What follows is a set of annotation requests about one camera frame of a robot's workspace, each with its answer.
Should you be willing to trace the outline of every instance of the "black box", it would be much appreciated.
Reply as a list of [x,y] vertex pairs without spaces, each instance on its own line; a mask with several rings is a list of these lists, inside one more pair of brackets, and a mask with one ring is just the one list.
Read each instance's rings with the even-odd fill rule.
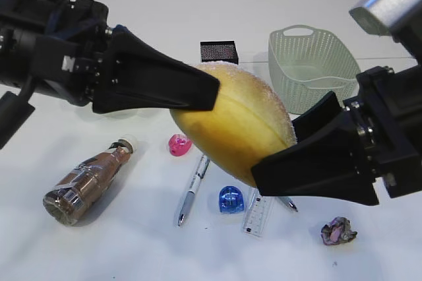
[[200,58],[202,62],[226,61],[236,65],[239,64],[239,56],[234,41],[201,42]]

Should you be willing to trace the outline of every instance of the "white table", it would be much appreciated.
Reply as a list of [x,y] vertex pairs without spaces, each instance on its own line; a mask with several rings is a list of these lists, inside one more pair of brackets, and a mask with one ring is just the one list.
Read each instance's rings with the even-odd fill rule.
[[[245,60],[255,55],[266,61],[268,32],[296,22],[339,34],[356,57],[366,58],[358,60],[362,69],[415,64],[388,38],[372,38],[356,27],[347,15],[355,0],[220,0],[221,12],[209,8],[217,0],[102,1],[110,7],[111,24],[126,24],[186,62],[199,60],[201,40],[236,40],[246,62],[241,66],[264,80],[266,63]],[[230,2],[233,10],[227,11]],[[277,3],[282,5],[267,11]],[[285,14],[280,7],[287,7]],[[318,13],[315,7],[324,9]],[[166,13],[174,9],[178,13]],[[193,148],[179,158],[168,153],[166,142],[179,132],[168,110],[101,116],[41,95],[31,103],[36,111],[0,151],[0,280],[393,281],[422,272],[420,193],[391,200],[377,182],[376,207],[297,197],[300,211],[293,214],[275,203],[264,237],[255,239],[241,232],[242,214],[222,215],[217,202],[226,185],[246,196],[249,188],[211,164],[191,215],[178,228],[176,217],[200,152]],[[138,137],[139,151],[107,195],[77,227],[58,224],[44,210],[43,195],[75,164],[125,133]],[[335,216],[351,220],[359,232],[353,243],[322,244],[319,231]]]

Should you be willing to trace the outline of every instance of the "clear plastic ruler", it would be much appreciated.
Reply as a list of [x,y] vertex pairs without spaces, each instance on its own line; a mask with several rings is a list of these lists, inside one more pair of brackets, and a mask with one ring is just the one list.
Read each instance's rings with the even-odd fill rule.
[[262,237],[273,200],[273,197],[263,197],[258,189],[253,191],[243,220],[243,231],[246,234]]

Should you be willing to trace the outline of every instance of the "green plastic basket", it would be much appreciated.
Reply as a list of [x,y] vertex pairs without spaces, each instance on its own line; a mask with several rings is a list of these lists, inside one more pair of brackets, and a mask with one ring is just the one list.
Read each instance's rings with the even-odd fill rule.
[[[309,34],[294,35],[303,31]],[[268,66],[274,90],[294,114],[304,113],[329,91],[334,91],[339,101],[349,98],[361,72],[336,35],[305,25],[270,34]]]

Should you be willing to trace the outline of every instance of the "crumpled paper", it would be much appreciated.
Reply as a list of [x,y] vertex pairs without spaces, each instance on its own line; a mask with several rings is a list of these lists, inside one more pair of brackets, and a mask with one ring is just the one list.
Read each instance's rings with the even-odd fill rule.
[[327,246],[349,243],[356,238],[357,232],[351,230],[350,221],[336,217],[321,229],[322,242]]

